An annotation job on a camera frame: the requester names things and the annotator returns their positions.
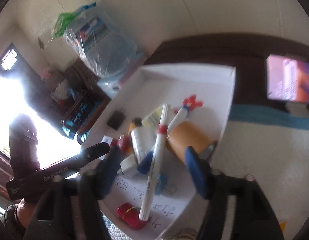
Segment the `white pen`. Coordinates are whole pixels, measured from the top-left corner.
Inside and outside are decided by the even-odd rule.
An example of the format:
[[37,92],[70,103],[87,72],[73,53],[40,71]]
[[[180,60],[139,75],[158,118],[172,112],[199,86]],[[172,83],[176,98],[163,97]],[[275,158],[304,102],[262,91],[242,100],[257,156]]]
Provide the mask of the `white pen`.
[[187,105],[184,105],[180,108],[176,116],[172,119],[171,123],[168,125],[167,135],[169,135],[174,128],[176,128],[187,118],[189,112],[190,107]]
[[142,221],[147,221],[149,219],[151,204],[155,193],[155,188],[158,182],[161,163],[163,159],[163,152],[166,147],[167,128],[168,128],[167,126],[168,107],[169,107],[168,104],[163,104],[159,130],[154,145],[150,173],[147,181],[147,189],[145,191],[145,195],[142,200],[141,210],[139,214],[139,219]]

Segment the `red cap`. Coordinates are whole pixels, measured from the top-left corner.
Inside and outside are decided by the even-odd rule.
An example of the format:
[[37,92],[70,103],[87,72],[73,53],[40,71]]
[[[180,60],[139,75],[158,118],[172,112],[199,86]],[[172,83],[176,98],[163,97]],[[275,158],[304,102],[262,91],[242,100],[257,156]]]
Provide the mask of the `red cap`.
[[142,221],[139,219],[139,212],[128,202],[119,206],[117,214],[135,230],[144,228],[148,223],[148,221]]
[[130,139],[128,136],[121,134],[118,140],[118,147],[122,150],[124,154],[127,153],[128,147],[130,145]]

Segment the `red plastic piece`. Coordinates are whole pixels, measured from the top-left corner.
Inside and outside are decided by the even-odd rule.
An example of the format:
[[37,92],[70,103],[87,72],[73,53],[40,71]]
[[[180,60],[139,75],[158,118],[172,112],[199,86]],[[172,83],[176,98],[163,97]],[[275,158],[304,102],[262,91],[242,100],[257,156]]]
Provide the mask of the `red plastic piece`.
[[203,106],[203,101],[196,101],[197,95],[191,95],[183,100],[183,105],[187,105],[190,111]]
[[117,214],[135,230],[140,230],[148,224],[148,221],[142,221],[139,219],[139,212],[128,202],[119,206]]
[[130,145],[130,138],[129,138],[129,136],[121,134],[120,138],[118,140],[118,147],[122,150],[122,152],[124,154],[127,153],[129,145]]
[[118,140],[117,139],[112,139],[110,146],[117,146],[118,145]]

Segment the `yellow bottle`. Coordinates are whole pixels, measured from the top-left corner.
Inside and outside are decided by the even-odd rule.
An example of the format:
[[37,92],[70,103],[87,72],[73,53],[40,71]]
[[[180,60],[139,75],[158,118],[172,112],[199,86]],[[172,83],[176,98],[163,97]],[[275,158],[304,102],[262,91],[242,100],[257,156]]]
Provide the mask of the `yellow bottle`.
[[146,116],[142,120],[142,125],[144,127],[151,128],[157,123],[160,122],[161,114],[162,114],[163,106],[158,107],[157,109],[153,110],[148,116]]

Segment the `white tray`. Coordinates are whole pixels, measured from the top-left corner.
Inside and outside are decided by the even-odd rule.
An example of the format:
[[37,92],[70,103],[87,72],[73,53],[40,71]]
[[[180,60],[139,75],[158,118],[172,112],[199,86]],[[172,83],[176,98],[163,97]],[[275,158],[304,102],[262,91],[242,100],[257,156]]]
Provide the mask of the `white tray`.
[[[179,108],[183,100],[196,94],[202,100],[202,108],[191,112],[189,119],[200,126],[210,137],[221,140],[233,97],[235,69],[210,64],[164,64],[144,66],[136,71],[110,102],[92,127],[83,148],[100,142],[104,135],[119,138],[128,131],[132,118],[145,117],[162,103]],[[126,119],[118,131],[106,123],[114,110],[125,110]],[[87,170],[96,165],[90,163]],[[165,154],[161,173],[168,177],[168,184],[177,187],[175,194],[155,196],[152,203],[151,222],[140,231],[131,229],[116,214],[117,208],[130,202],[141,207],[147,176],[133,178],[118,176],[111,193],[99,202],[101,211],[119,229],[134,240],[152,240],[161,237],[184,211],[195,195],[190,175],[176,157]]]

